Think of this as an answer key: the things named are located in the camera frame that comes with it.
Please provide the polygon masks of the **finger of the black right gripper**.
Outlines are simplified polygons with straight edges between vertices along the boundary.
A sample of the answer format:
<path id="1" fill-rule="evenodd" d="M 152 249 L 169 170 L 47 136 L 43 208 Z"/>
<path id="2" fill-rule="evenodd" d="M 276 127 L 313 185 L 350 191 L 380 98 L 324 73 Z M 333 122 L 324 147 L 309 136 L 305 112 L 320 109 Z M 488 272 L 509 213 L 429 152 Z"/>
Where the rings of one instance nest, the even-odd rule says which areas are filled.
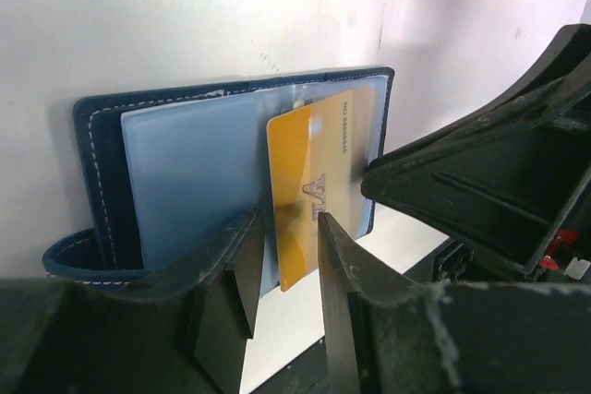
<path id="1" fill-rule="evenodd" d="M 492 102 L 372 161 L 361 190 L 498 269 L 531 272 L 557 239 L 589 258 L 589 26 L 562 27 Z"/>

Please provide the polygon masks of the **gold VIP card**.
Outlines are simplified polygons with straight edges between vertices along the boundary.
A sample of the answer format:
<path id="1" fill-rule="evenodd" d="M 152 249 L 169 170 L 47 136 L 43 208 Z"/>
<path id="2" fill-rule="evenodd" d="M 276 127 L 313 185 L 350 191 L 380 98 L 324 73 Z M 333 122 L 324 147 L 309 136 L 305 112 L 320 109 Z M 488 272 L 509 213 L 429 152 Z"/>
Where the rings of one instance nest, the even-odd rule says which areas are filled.
<path id="1" fill-rule="evenodd" d="M 372 205 L 360 186 L 380 147 L 379 94 L 356 87 L 275 117 L 267 124 L 280 287 L 318 266 L 318 218 L 329 212 L 358 239 Z"/>

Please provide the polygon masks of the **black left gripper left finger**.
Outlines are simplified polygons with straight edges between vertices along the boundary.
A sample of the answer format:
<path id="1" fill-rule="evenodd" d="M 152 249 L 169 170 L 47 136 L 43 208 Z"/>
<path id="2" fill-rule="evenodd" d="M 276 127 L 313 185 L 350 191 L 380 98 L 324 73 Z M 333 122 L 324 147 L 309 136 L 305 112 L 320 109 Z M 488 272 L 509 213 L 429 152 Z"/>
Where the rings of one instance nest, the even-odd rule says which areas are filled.
<path id="1" fill-rule="evenodd" d="M 238 392 L 264 241 L 264 219 L 251 210 L 112 293 L 63 279 L 2 281 L 2 391 Z"/>

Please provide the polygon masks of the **blue leather card holder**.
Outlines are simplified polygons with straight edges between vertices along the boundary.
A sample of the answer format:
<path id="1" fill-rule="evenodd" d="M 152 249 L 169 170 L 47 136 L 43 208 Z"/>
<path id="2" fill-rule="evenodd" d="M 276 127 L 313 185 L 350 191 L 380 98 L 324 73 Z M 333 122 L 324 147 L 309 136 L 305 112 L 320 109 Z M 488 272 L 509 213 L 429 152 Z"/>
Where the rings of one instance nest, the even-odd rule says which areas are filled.
<path id="1" fill-rule="evenodd" d="M 297 100 L 318 101 L 351 87 L 374 87 L 378 93 L 377 128 L 369 157 L 375 159 L 384 148 L 393 80 L 393 69 L 380 66 L 78 100 L 73 107 L 73 123 L 94 225 L 58 241 L 44 253 L 42 263 L 47 274 L 112 291 L 150 271 L 141 251 L 132 199 L 121 123 L 124 113 L 206 101 L 223 106 L 245 95 L 261 105 L 255 121 L 265 125 Z"/>

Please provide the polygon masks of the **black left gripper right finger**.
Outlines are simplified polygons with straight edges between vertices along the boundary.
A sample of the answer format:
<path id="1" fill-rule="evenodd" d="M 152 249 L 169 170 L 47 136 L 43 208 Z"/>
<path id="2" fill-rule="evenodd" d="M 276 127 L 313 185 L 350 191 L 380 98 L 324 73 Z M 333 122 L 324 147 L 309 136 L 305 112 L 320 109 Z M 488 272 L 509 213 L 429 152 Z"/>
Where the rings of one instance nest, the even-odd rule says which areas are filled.
<path id="1" fill-rule="evenodd" d="M 334 393 L 586 393 L 590 288 L 419 284 L 318 218 Z"/>

